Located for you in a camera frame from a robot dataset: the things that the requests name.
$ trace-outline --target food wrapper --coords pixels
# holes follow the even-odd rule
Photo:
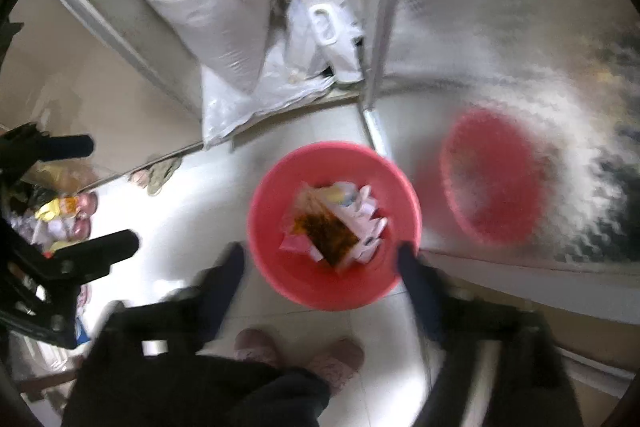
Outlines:
[[[368,263],[386,226],[385,217],[372,219],[376,210],[368,185],[360,190],[349,182],[321,188],[305,185],[287,218],[280,249],[307,253],[338,272],[353,261]]]

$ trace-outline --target white tiled floor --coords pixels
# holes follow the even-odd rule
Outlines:
[[[123,179],[99,188],[94,236],[132,229],[142,244],[110,276],[92,283],[84,314],[89,330],[108,301],[154,302],[213,266],[226,243],[245,238],[246,211],[261,176],[287,152],[330,139],[366,143],[354,105],[279,118],[187,156],[155,198]],[[281,297],[249,266],[223,330],[206,352],[231,356],[236,334],[251,325],[273,332],[290,363],[305,363],[322,344],[341,336],[353,335],[364,344],[360,376],[332,398],[322,427],[409,426],[422,406],[428,375],[402,285],[351,312],[310,311]]]

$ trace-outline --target black pants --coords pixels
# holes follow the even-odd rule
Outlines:
[[[306,369],[290,369],[241,400],[228,414],[229,425],[317,427],[329,397],[326,382]]]
[[[328,384],[302,368],[168,353],[125,357],[99,373],[81,372],[62,425],[317,427],[329,398]]]

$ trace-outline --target pink slipper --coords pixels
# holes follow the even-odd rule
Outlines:
[[[247,328],[236,336],[236,360],[262,362],[279,369],[282,356],[273,337],[262,330]]]
[[[328,383],[332,394],[337,394],[363,363],[362,348],[351,339],[341,339],[318,353],[306,368]]]

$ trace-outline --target shoe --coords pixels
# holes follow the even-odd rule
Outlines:
[[[339,393],[364,363],[364,351],[351,339],[341,339],[318,353],[306,369],[318,375]]]
[[[169,158],[149,167],[149,183],[146,186],[146,193],[149,196],[157,196],[162,186],[169,181],[178,167],[182,165],[182,158]]]
[[[262,330],[247,328],[236,336],[236,360],[262,362],[279,369],[283,366],[282,356],[273,337]]]

